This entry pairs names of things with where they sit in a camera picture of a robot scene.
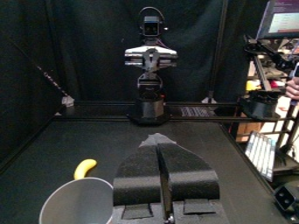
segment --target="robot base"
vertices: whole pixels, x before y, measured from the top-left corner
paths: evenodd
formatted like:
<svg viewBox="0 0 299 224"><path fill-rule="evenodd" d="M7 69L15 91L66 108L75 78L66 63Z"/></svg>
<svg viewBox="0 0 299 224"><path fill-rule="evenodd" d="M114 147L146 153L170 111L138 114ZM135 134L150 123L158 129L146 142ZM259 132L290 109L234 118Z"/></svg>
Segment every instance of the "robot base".
<svg viewBox="0 0 299 224"><path fill-rule="evenodd" d="M160 125L170 120L168 113L164 113L164 99L136 99L135 106L130 109L127 117L142 125Z"/></svg>

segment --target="black fabric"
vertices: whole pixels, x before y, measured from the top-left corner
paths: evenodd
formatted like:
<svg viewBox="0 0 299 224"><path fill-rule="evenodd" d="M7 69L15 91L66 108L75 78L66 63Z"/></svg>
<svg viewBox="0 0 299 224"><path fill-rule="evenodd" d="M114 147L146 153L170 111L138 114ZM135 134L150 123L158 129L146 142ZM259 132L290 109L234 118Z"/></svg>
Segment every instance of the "black fabric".
<svg viewBox="0 0 299 224"><path fill-rule="evenodd" d="M249 59L243 51L243 35L253 38L267 6L267 0L230 0L226 19L223 45L220 48L219 71L215 82L215 99L220 102L235 102L245 94Z"/></svg>
<svg viewBox="0 0 299 224"><path fill-rule="evenodd" d="M0 162L46 124L62 95L12 41L59 81L43 1L0 1Z"/></svg>
<svg viewBox="0 0 299 224"><path fill-rule="evenodd" d="M179 54L178 67L160 71L167 100L198 101L206 97L222 1L54 0L71 92L82 100L132 101L136 98L136 79L143 72L124 65L124 52L142 45L136 19L146 6L162 11L170 27L163 42Z"/></svg>

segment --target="yellow banana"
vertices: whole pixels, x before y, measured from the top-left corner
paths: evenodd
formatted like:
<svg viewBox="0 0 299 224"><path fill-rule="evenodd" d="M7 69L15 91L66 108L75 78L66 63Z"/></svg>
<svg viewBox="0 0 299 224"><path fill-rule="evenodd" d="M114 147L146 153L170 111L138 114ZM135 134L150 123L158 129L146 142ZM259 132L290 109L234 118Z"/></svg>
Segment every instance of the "yellow banana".
<svg viewBox="0 0 299 224"><path fill-rule="evenodd" d="M76 168L75 173L74 173L74 178L84 179L88 170L92 167L95 167L96 164L98 164L98 161L95 159L90 158L90 159L83 160Z"/></svg>

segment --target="black curtain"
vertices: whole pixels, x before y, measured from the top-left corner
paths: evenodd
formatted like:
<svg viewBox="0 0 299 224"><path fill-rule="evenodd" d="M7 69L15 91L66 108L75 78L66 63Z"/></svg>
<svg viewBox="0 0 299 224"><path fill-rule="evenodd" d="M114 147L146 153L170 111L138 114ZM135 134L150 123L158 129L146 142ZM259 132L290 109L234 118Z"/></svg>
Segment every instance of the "black curtain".
<svg viewBox="0 0 299 224"><path fill-rule="evenodd" d="M124 65L126 49L142 45L138 14L158 8L170 31L163 42L179 54L178 67L160 70L168 101L202 100L208 91L222 1L52 0L70 91L80 100L132 101L142 69Z"/></svg>
<svg viewBox="0 0 299 224"><path fill-rule="evenodd" d="M23 54L59 82L44 1L0 1L0 18L2 162L58 111L62 94Z"/></svg>
<svg viewBox="0 0 299 224"><path fill-rule="evenodd" d="M220 0L0 1L0 159L46 124L62 100L12 41L78 101L132 101L142 70L124 65L124 52L142 45L138 13L154 6L170 28L163 42L179 55L178 67L159 74L166 100L200 102L214 90L216 101L235 102L249 73L243 35L255 37L266 4L228 0L216 61Z"/></svg>

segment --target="black tabletop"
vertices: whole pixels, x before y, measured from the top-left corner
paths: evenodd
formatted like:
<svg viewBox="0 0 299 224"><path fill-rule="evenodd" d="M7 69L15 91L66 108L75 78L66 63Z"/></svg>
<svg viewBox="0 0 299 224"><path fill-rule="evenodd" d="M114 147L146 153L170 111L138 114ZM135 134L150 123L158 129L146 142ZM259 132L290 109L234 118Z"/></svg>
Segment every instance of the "black tabletop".
<svg viewBox="0 0 299 224"><path fill-rule="evenodd" d="M148 135L160 133L196 153L219 176L220 202L230 223L287 223L271 189L214 122L136 126L128 121L52 121L0 176L0 223L39 222L43 203L67 182L80 161L98 160L88 173L114 183L118 166Z"/></svg>

